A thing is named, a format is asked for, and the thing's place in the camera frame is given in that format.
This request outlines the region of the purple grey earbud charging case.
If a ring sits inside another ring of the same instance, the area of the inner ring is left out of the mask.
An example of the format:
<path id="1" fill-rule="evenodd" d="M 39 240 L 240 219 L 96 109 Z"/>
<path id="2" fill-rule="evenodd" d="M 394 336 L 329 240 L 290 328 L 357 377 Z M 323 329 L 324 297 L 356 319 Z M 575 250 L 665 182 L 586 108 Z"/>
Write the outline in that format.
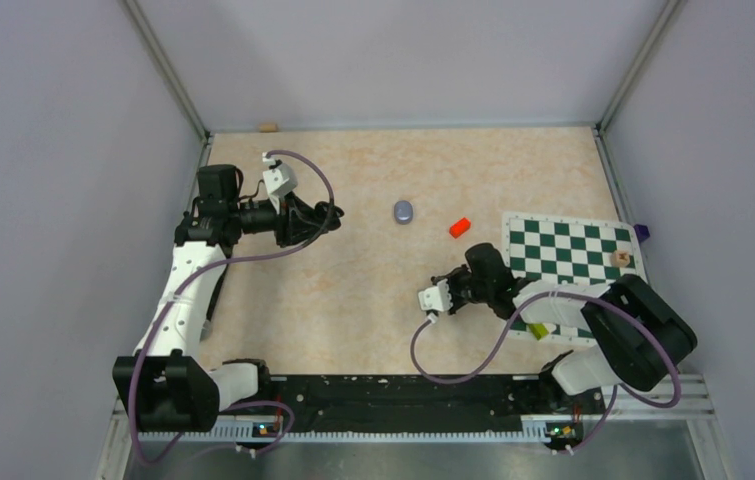
<path id="1" fill-rule="evenodd" d="M 397 224 L 410 224 L 413 218 L 414 207 L 409 201 L 399 200 L 393 205 L 393 219 Z"/>

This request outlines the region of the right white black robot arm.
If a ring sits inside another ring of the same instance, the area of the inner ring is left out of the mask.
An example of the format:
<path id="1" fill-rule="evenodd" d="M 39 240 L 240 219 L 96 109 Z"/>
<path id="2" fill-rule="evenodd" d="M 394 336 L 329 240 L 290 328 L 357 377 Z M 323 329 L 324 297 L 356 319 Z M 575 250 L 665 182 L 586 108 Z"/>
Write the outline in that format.
<path id="1" fill-rule="evenodd" d="M 698 345 L 688 323 L 640 276 L 611 283 L 556 285 L 514 274 L 490 243 L 469 248 L 465 262 L 419 291 L 427 321 L 466 305 L 527 326 L 554 324 L 591 334 L 594 346 L 562 354 L 542 370 L 542 404 L 565 412 L 580 394 L 621 385 L 648 392 L 676 372 Z"/>

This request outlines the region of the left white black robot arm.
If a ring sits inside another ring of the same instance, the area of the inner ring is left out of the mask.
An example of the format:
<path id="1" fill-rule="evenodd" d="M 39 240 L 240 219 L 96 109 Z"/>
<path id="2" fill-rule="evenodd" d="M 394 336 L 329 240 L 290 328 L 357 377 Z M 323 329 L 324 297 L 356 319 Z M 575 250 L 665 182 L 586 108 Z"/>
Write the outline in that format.
<path id="1" fill-rule="evenodd" d="M 140 432 L 206 432 L 219 413 L 239 403 L 250 413 L 272 404 L 273 386 L 261 360 L 233 360 L 212 370 L 197 357 L 223 281 L 244 235 L 272 233 L 280 248 L 298 250 L 340 228 L 333 198 L 309 205 L 294 189 L 293 170 L 271 159 L 260 182 L 267 196 L 244 196 L 234 165 L 202 167 L 198 195 L 175 230 L 172 265 L 157 312 L 130 356 L 116 359 L 112 377 Z"/>

